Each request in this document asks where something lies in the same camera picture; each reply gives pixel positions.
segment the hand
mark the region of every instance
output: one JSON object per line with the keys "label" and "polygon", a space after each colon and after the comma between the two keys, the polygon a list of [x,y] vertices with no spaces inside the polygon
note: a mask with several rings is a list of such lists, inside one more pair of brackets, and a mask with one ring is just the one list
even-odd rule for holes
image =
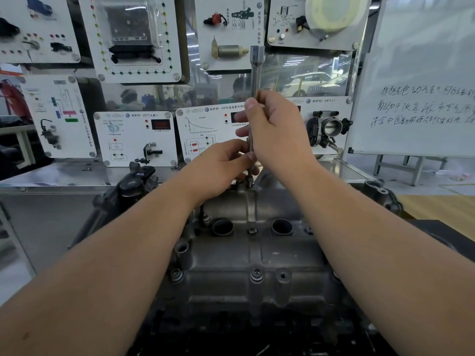
{"label": "hand", "polygon": [[[256,162],[254,152],[248,151],[247,142],[238,138],[210,146],[176,176],[180,187],[191,197],[193,204],[201,205],[206,200],[220,195],[231,182],[244,181],[244,170]],[[258,175],[255,167],[253,174]]]}
{"label": "hand", "polygon": [[[297,106],[270,90],[261,90],[259,101],[264,107],[256,99],[247,99],[246,110],[234,118],[238,122],[249,121],[258,160],[285,184],[297,168],[317,162]],[[248,134],[249,126],[236,130],[239,137]]]}

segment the yellow disc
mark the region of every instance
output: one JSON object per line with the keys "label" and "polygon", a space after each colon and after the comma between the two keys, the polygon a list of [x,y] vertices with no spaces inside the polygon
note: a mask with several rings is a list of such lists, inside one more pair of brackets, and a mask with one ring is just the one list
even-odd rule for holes
{"label": "yellow disc", "polygon": [[348,27],[362,0],[306,0],[305,17],[311,29],[337,32]]}

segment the person's left hand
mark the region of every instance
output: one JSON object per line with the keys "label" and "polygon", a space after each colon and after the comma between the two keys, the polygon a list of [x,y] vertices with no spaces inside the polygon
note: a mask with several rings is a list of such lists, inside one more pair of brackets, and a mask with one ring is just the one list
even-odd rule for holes
{"label": "person's left hand", "polygon": [[[246,179],[243,171],[256,162],[256,155],[247,152],[248,147],[247,142],[238,138],[214,144],[178,173],[176,178],[195,205],[220,195],[234,179]],[[253,174],[259,174],[257,167]]]}

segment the yellow floor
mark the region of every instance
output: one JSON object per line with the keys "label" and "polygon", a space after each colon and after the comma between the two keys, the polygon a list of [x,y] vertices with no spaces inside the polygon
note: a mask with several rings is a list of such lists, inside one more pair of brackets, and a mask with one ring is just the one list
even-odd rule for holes
{"label": "yellow floor", "polygon": [[440,220],[475,241],[475,196],[398,195],[404,211],[419,220]]}

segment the display board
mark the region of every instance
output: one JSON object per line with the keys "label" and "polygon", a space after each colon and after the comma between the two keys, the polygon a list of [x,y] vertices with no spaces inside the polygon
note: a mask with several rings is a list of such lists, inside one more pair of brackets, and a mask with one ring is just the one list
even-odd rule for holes
{"label": "display board", "polygon": [[269,46],[356,50],[371,0],[271,0]]}
{"label": "display board", "polygon": [[106,166],[127,167],[131,161],[154,167],[177,165],[170,112],[96,112],[94,122]]}
{"label": "display board", "polygon": [[264,0],[195,0],[203,70],[247,70],[249,51],[264,45]]}
{"label": "display board", "polygon": [[[339,97],[291,97],[300,109],[303,121],[306,123],[313,117],[314,112],[326,114],[338,113],[337,119],[349,119],[352,105],[346,102],[346,96]],[[236,136],[236,129],[247,123],[236,122],[236,112],[244,110],[244,103],[228,103],[202,107],[188,107],[176,111],[178,131],[180,133],[181,148],[186,163],[191,162],[201,152],[217,142],[224,142]],[[345,135],[334,137],[336,146],[344,148]],[[312,147],[314,155],[335,155],[338,152],[330,147]]]}
{"label": "display board", "polygon": [[91,126],[74,76],[25,75],[20,83],[46,156],[96,156]]}
{"label": "display board", "polygon": [[473,0],[383,0],[349,152],[475,156]]}
{"label": "display board", "polygon": [[175,0],[79,4],[99,81],[177,83],[189,78],[182,72]]}
{"label": "display board", "polygon": [[66,0],[0,0],[0,62],[78,63],[81,60]]}

